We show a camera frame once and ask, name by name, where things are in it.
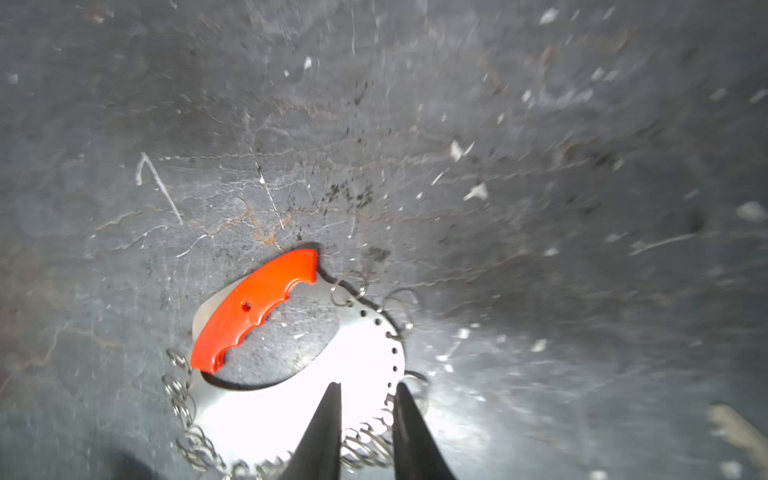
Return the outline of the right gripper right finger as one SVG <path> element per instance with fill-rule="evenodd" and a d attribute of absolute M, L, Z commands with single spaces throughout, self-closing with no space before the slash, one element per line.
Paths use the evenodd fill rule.
<path fill-rule="evenodd" d="M 407 385 L 396 388 L 393 410 L 396 480 L 455 480 Z"/>

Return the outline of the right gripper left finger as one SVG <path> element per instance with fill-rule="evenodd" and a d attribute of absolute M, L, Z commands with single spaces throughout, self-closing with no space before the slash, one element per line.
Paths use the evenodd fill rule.
<path fill-rule="evenodd" d="M 341 448 L 341 386 L 328 385 L 281 480 L 338 480 Z"/>

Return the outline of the metal keyring holder red handle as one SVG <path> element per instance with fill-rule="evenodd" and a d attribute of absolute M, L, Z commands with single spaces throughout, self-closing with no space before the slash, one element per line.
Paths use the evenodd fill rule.
<path fill-rule="evenodd" d="M 420 411 L 429 379 L 408 367 L 406 342 L 419 305 L 409 289 L 374 296 L 373 264 L 333 274 L 314 269 L 297 282 L 208 373 L 187 351 L 168 349 L 162 378 L 180 430 L 175 453 L 222 479 L 275 479 L 329 384 L 341 389 L 340 468 L 356 473 L 394 464 L 395 393 L 409 388 Z"/>

